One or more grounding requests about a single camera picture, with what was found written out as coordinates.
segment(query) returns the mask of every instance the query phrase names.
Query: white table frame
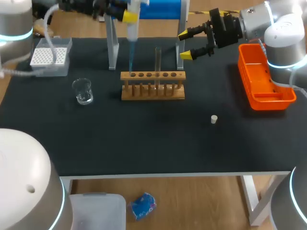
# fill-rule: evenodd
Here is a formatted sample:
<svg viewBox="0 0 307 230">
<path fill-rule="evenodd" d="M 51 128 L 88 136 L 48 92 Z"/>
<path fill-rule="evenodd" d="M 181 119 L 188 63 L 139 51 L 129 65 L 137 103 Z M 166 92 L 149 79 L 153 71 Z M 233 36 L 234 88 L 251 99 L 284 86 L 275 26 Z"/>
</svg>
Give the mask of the white table frame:
<svg viewBox="0 0 307 230">
<path fill-rule="evenodd" d="M 245 200 L 249 212 L 251 226 L 260 226 L 270 214 L 270 201 L 273 192 L 279 183 L 290 171 L 282 172 L 205 172 L 205 173 L 157 173 L 157 174 L 126 174 L 126 175 L 99 175 L 99 176 L 63 176 L 61 177 L 68 193 L 71 193 L 73 180 L 85 179 L 112 179 L 112 178 L 149 178 L 149 177 L 189 177 L 189 176 L 240 176 Z M 265 194 L 258 200 L 253 176 L 273 175 Z"/>
</svg>

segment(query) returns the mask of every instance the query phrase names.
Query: black table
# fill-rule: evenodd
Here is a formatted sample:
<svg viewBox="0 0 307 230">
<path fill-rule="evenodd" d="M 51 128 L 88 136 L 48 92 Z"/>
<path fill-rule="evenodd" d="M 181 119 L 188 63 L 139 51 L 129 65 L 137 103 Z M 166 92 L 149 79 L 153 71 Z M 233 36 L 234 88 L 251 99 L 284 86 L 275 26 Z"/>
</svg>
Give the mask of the black table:
<svg viewBox="0 0 307 230">
<path fill-rule="evenodd" d="M 120 72 L 129 44 L 120 39 L 117 70 L 108 70 L 105 39 L 73 39 L 67 77 L 12 78 L 0 107 L 0 127 L 26 132 L 47 150 L 60 176 L 191 175 L 290 171 L 307 150 L 307 101 L 281 112 L 256 112 L 237 68 L 238 45 L 185 62 L 186 99 L 121 101 Z M 206 44 L 186 42 L 186 50 Z M 175 40 L 139 39 L 134 70 L 176 69 Z M 78 105 L 71 89 L 92 81 L 94 102 Z M 211 115 L 217 115 L 215 125 Z"/>
</svg>

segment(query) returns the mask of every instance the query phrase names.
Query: orange plastic tray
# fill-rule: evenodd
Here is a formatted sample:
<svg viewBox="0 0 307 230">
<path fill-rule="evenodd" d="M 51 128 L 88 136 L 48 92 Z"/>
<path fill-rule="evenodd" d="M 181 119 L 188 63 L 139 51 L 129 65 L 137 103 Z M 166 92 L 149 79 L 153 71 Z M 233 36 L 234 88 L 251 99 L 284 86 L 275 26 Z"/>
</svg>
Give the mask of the orange plastic tray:
<svg viewBox="0 0 307 230">
<path fill-rule="evenodd" d="M 272 83 L 267 58 L 259 44 L 242 44 L 239 53 L 239 71 L 254 110 L 284 110 L 295 102 L 293 89 Z"/>
</svg>

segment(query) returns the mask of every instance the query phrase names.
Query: small beaker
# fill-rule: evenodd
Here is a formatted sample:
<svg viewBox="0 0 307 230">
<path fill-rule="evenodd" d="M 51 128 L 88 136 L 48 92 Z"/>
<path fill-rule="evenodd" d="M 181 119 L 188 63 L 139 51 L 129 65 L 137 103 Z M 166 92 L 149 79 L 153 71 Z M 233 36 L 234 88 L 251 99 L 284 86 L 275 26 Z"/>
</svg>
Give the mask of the small beaker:
<svg viewBox="0 0 307 230">
<path fill-rule="evenodd" d="M 72 83 L 76 98 L 79 104 L 87 105 L 93 101 L 91 81 L 86 78 L 79 78 Z"/>
</svg>

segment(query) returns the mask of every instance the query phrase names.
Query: wooden test tube rack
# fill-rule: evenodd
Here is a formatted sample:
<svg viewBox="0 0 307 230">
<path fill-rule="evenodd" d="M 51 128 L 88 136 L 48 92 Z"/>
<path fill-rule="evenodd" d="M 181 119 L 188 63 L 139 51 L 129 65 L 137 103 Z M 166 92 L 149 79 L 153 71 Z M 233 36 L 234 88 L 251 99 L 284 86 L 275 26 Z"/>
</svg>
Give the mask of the wooden test tube rack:
<svg viewBox="0 0 307 230">
<path fill-rule="evenodd" d="M 186 79 L 184 71 L 161 71 L 155 72 L 121 72 L 120 79 L 124 81 L 121 99 L 133 100 L 180 100 L 185 99 L 182 81 Z M 159 85 L 146 83 L 146 81 L 160 81 Z M 172 84 L 163 81 L 174 81 Z"/>
</svg>

